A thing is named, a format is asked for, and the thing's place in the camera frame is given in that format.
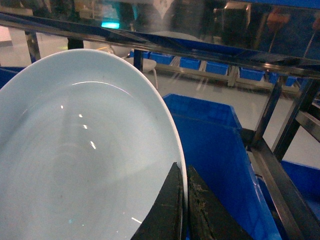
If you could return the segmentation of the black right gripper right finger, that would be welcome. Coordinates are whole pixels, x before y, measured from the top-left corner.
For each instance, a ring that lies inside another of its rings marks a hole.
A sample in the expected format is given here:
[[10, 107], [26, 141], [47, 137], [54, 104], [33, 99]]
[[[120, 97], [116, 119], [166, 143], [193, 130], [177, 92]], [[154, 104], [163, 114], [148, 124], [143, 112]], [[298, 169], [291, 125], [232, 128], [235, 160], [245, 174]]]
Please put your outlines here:
[[251, 240], [196, 169], [187, 168], [188, 227], [191, 240]]

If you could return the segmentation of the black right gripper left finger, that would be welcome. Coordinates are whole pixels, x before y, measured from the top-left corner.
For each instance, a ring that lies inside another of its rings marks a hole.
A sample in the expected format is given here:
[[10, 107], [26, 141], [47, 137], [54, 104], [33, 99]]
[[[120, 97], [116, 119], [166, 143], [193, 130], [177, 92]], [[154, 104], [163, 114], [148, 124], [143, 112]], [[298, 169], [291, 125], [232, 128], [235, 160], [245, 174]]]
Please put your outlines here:
[[174, 162], [133, 240], [184, 240], [187, 236], [183, 178]]

